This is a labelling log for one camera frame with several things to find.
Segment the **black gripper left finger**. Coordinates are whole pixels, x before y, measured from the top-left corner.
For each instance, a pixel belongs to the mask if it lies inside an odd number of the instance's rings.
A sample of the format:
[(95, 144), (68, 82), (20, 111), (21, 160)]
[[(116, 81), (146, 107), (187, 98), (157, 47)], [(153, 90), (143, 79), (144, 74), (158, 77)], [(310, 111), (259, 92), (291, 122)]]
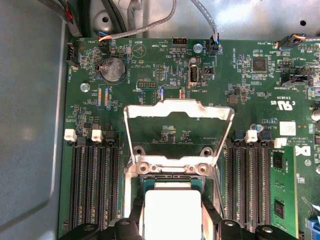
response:
[(143, 199), (136, 198), (128, 218), (121, 218), (101, 230), (98, 224), (82, 223), (73, 228), (59, 240), (144, 240), (139, 233), (139, 220), (143, 208)]

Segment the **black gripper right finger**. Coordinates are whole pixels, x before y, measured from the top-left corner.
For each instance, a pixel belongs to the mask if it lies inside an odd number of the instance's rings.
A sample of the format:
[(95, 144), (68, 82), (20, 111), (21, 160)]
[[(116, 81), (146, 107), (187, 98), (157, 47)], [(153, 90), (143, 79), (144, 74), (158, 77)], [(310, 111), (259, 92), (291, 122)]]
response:
[(202, 238), (204, 240), (295, 240), (272, 225), (260, 225), (250, 232), (232, 219), (224, 219), (209, 199), (201, 199)]

